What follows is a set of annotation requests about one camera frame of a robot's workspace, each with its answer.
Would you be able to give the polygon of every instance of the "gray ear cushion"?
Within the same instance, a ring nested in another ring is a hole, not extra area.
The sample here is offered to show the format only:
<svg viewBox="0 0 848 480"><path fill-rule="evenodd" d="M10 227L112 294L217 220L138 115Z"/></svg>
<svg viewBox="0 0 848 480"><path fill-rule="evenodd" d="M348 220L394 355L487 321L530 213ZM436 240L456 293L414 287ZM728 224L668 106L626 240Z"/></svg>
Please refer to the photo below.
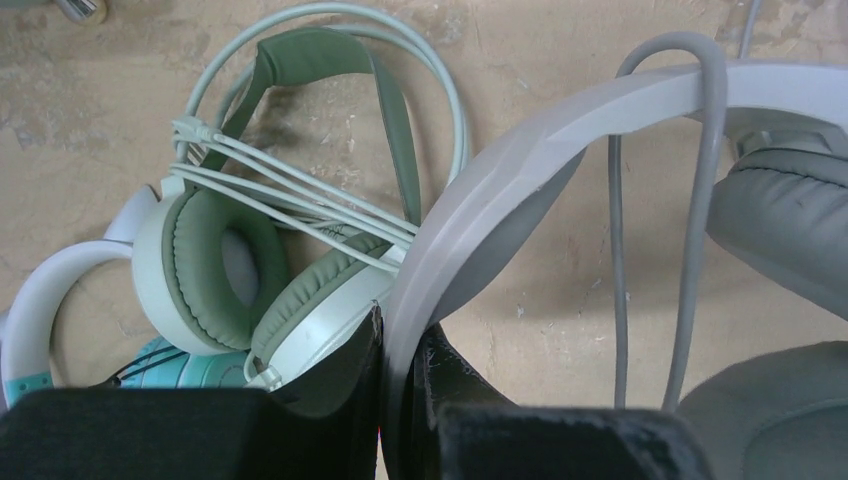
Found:
<svg viewBox="0 0 848 480"><path fill-rule="evenodd" d="M707 231L781 286L848 318L848 163L761 151L714 189Z"/></svg>
<svg viewBox="0 0 848 480"><path fill-rule="evenodd" d="M848 342L771 353L696 387L677 414L721 480L848 475Z"/></svg>

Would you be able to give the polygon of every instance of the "gray cable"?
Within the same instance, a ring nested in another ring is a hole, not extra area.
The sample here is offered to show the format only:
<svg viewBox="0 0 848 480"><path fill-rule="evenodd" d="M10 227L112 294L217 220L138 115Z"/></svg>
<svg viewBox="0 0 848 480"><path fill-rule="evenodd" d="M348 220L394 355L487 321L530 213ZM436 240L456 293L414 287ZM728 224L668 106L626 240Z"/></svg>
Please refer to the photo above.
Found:
<svg viewBox="0 0 848 480"><path fill-rule="evenodd" d="M680 399L683 376L689 360L698 277L703 265L707 215L713 183L718 172L727 111L727 65L719 46L698 33L673 32L648 40L637 47L621 64L616 77L633 73L651 55L665 50L684 50L701 63L703 81L704 127L698 148L695 180L689 203L689 218L683 246L683 271L680 277L677 332L674 338L663 410L674 410ZM623 407L627 390L627 288L624 278L624 226L621 194L621 136L609 137L610 248L615 275L616 378L615 405Z"/></svg>
<svg viewBox="0 0 848 480"><path fill-rule="evenodd" d="M754 34L754 24L757 23L757 14L760 12L760 6L763 0L754 0L751 2L751 8L748 9L748 20L745 22L745 30L742 32L742 40L739 42L739 58L740 60L748 57L748 49L751 47L751 37Z"/></svg>

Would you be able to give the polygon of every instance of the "gray plastic headband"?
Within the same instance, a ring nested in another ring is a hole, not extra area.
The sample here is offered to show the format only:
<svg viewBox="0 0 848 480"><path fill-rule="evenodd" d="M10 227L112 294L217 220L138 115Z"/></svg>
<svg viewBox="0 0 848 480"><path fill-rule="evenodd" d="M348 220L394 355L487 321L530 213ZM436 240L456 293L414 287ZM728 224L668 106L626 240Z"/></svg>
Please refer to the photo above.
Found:
<svg viewBox="0 0 848 480"><path fill-rule="evenodd" d="M437 200L386 308L381 434L387 465L397 467L403 391L424 331L500 273L587 145L695 114L702 104L700 73L696 65L662 68L578 93L494 141ZM727 73L725 133L737 152L782 147L848 157L848 109L832 98L848 83L848 69L741 61L729 62Z"/></svg>

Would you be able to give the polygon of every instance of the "ear cushion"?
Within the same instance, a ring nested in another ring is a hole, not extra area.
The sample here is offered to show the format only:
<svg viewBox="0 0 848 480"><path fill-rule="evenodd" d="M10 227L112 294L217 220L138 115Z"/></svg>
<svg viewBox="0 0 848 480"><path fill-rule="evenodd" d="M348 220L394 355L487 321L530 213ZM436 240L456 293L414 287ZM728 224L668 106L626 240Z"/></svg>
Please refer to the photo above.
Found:
<svg viewBox="0 0 848 480"><path fill-rule="evenodd" d="M385 240L368 233L356 235L344 243L374 258L379 258L391 247ZM332 250L292 280L253 332L251 350L256 358L267 365L294 327L366 266L353 257Z"/></svg>
<svg viewBox="0 0 848 480"><path fill-rule="evenodd" d="M692 390L676 413L717 479L845 478L848 342L732 365Z"/></svg>
<svg viewBox="0 0 848 480"><path fill-rule="evenodd" d="M707 231L781 286L848 319L848 163L770 150L714 189Z"/></svg>
<svg viewBox="0 0 848 480"><path fill-rule="evenodd" d="M175 214L173 235L163 240L163 251L173 252L166 258L173 262L166 261L168 285L174 287L171 296L199 338L247 350L253 328L288 280L277 232L265 215L212 190L198 189L185 197ZM247 242L256 264L259 290L249 306L238 299L227 278L221 247L226 230Z"/></svg>

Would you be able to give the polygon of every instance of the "teal ear cup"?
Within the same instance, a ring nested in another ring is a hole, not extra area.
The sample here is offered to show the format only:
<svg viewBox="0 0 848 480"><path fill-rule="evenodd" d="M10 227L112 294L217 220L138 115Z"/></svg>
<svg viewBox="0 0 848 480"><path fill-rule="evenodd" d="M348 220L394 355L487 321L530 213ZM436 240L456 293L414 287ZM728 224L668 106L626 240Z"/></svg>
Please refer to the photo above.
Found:
<svg viewBox="0 0 848 480"><path fill-rule="evenodd" d="M244 352L224 355L199 356L179 355L162 337L156 337L139 350L136 359L144 358L127 369L121 379L124 388L240 388L246 380L242 373L247 354ZM150 367L156 362L163 363Z"/></svg>

